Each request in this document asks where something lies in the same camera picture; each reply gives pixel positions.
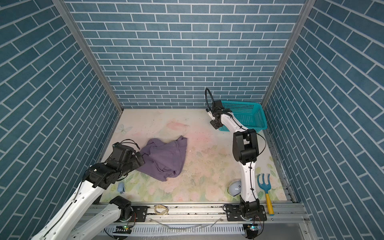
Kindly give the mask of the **teal plastic mesh basket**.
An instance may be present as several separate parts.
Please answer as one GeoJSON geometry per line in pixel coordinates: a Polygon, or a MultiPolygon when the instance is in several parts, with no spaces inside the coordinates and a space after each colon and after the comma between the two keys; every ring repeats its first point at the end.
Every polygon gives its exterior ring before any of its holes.
{"type": "Polygon", "coordinates": [[[264,110],[259,103],[222,101],[222,105],[225,109],[230,109],[237,120],[248,129],[260,132],[268,128],[264,110]]]}

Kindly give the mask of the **purple trousers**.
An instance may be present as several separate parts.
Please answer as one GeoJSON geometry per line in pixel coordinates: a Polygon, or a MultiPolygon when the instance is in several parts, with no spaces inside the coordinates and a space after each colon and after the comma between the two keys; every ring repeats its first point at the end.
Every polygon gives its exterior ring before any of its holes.
{"type": "Polygon", "coordinates": [[[169,143],[150,139],[140,150],[145,164],[137,171],[161,182],[178,177],[185,164],[187,144],[188,139],[183,136],[169,143]]]}

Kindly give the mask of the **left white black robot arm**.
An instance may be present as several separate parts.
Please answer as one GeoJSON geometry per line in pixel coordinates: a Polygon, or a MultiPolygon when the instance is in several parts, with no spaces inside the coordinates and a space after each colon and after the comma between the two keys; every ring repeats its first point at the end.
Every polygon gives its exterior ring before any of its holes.
{"type": "Polygon", "coordinates": [[[89,167],[73,195],[55,216],[33,236],[34,240],[91,240],[116,221],[135,217],[131,201],[117,196],[98,214],[79,227],[76,224],[107,188],[144,165],[138,144],[126,139],[113,144],[103,163],[89,167]]]}

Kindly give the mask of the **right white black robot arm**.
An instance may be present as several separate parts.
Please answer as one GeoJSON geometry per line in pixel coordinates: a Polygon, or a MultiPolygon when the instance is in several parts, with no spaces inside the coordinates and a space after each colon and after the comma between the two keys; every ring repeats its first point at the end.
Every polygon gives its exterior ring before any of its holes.
{"type": "Polygon", "coordinates": [[[258,133],[253,129],[248,129],[240,123],[233,115],[232,111],[223,107],[221,101],[212,101],[206,109],[211,117],[211,125],[215,129],[225,126],[233,133],[233,156],[241,168],[241,192],[240,192],[240,212],[245,220],[267,219],[264,207],[260,205],[260,200],[256,191],[255,169],[256,161],[259,156],[258,133]]]}

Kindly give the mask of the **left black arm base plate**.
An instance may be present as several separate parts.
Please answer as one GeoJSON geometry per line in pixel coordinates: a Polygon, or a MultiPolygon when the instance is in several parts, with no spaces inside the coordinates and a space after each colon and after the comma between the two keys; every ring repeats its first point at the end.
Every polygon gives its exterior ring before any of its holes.
{"type": "Polygon", "coordinates": [[[147,213],[148,213],[147,206],[131,206],[131,212],[129,214],[128,222],[143,223],[146,221],[147,213]]]}

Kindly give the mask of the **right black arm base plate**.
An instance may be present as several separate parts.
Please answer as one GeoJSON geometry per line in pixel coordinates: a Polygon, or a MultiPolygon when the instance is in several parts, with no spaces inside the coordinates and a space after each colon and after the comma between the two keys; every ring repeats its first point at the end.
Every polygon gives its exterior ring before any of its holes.
{"type": "Polygon", "coordinates": [[[239,205],[224,204],[222,206],[228,222],[253,221],[263,222],[267,220],[267,214],[263,205],[260,205],[256,211],[247,212],[239,205]]]}

